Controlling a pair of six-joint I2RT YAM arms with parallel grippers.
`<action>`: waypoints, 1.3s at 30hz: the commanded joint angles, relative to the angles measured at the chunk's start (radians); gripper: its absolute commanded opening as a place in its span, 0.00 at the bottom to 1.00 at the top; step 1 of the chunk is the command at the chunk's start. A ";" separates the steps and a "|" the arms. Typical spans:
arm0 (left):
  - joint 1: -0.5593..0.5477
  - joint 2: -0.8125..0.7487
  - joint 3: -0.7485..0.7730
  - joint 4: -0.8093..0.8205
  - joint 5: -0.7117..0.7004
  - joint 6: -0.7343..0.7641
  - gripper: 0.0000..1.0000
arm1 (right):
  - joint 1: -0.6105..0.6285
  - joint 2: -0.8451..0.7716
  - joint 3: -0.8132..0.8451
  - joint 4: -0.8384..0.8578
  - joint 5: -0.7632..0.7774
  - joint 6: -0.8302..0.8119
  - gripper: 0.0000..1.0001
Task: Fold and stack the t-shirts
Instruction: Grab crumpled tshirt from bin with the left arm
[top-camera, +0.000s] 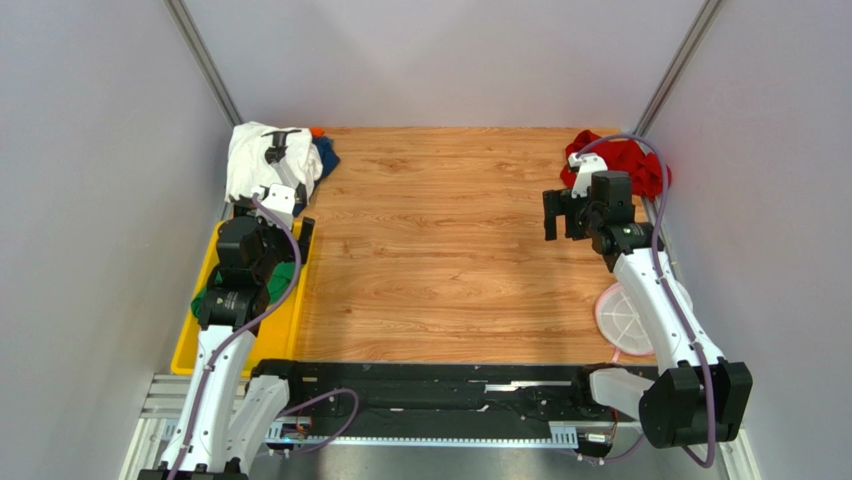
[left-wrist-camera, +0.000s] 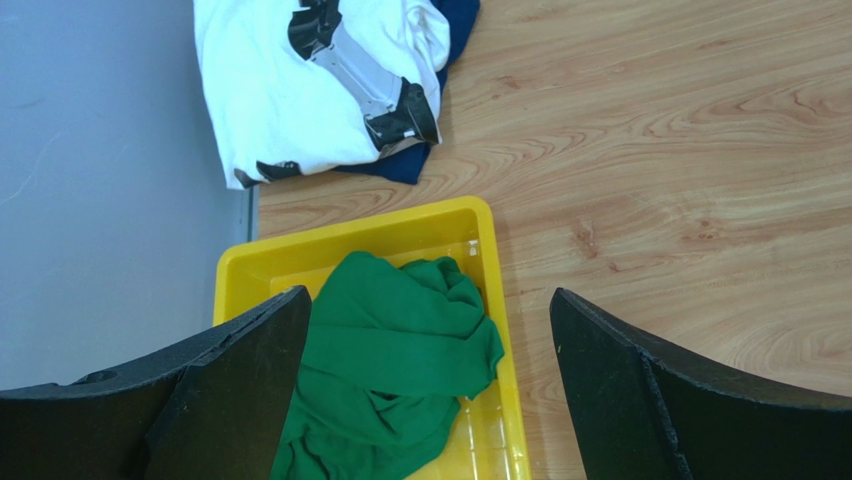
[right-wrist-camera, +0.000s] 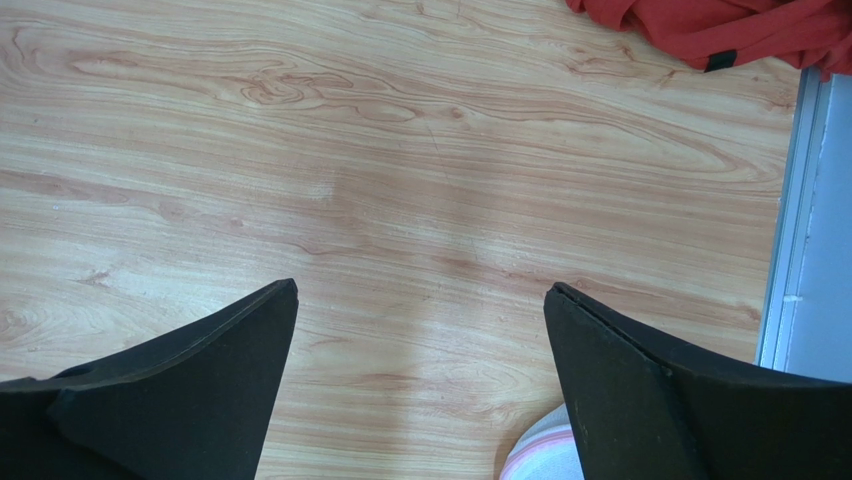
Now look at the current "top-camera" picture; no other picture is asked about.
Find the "green t shirt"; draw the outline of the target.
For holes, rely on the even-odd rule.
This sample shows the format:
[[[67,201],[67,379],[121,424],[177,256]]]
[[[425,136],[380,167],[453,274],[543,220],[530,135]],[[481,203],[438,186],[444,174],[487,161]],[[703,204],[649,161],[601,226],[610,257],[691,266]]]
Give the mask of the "green t shirt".
[[[271,304],[277,302],[285,293],[294,276],[295,264],[293,262],[279,263],[270,280],[267,283],[267,291],[269,294],[269,302]],[[202,301],[206,295],[207,287],[202,287],[195,295],[190,303],[190,311],[193,316],[198,319],[200,317]]]

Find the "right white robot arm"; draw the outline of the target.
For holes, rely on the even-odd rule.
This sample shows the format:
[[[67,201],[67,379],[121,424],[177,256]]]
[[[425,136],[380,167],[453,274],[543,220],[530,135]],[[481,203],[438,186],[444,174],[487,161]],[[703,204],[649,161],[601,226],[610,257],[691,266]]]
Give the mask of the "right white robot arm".
[[[542,194],[545,238],[590,240],[624,288],[649,336],[658,377],[643,378],[613,364],[593,364],[577,379],[583,406],[615,409],[638,420],[660,449],[731,442],[739,435],[753,377],[730,362],[685,304],[652,224],[635,218],[632,183],[620,171],[592,174],[585,194]]]

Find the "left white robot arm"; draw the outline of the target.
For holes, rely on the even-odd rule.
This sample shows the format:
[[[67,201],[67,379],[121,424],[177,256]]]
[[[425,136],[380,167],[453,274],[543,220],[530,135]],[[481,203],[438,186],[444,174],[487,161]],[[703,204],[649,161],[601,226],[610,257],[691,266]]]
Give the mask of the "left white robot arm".
[[[214,228],[172,370],[191,376],[178,422],[141,479],[246,479],[298,389],[291,356],[315,222],[280,229],[253,216]]]

